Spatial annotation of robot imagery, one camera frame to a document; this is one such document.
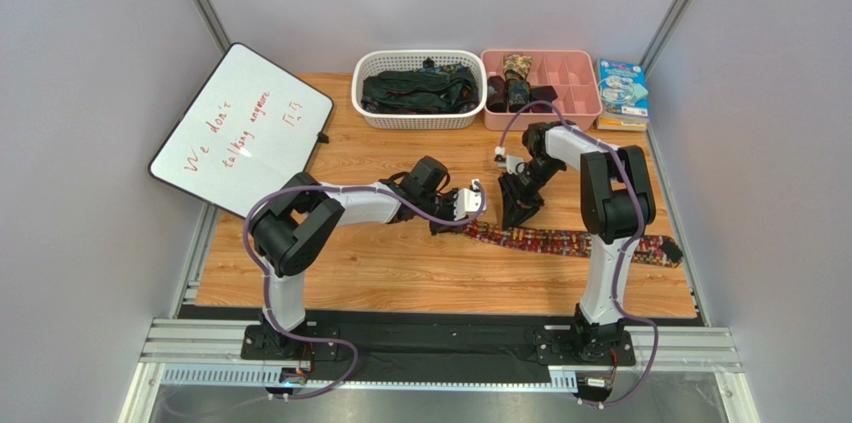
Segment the multicoloured checked patterned tie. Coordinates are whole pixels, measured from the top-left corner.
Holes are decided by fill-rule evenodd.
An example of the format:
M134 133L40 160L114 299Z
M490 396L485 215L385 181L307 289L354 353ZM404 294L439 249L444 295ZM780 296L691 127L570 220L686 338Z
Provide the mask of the multicoloured checked patterned tie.
M591 257L592 235L579 230L513 228L475 221L462 226L458 233L467 238L496 246L532 253L568 257ZM633 252L632 263L677 268L684 253L676 241L665 235L644 235Z

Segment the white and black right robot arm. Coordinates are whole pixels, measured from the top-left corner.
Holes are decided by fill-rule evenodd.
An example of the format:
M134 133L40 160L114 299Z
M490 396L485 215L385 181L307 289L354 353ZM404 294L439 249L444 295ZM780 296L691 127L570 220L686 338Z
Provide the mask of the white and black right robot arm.
M521 226L544 205L541 189L560 171L580 174L580 211L591 235L589 275L568 341L575 359L597 362L624 343L621 296L628 266L656 215L649 171L638 146L607 144L571 124L534 123L522 135L530 158L495 149L504 228Z

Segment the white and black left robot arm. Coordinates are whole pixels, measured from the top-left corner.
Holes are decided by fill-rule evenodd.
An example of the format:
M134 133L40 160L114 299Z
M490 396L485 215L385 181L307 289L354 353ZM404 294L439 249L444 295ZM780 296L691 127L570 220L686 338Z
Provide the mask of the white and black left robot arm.
M437 234L473 222L486 208L481 183L452 188L449 182L446 166L425 156L407 172L364 185L332 185L300 172L256 203L242 239L263 273L264 303L259 324L246 329L242 359L294 359L316 344L337 348L341 341L330 332L313 335L306 328L309 267L342 226L421 217Z

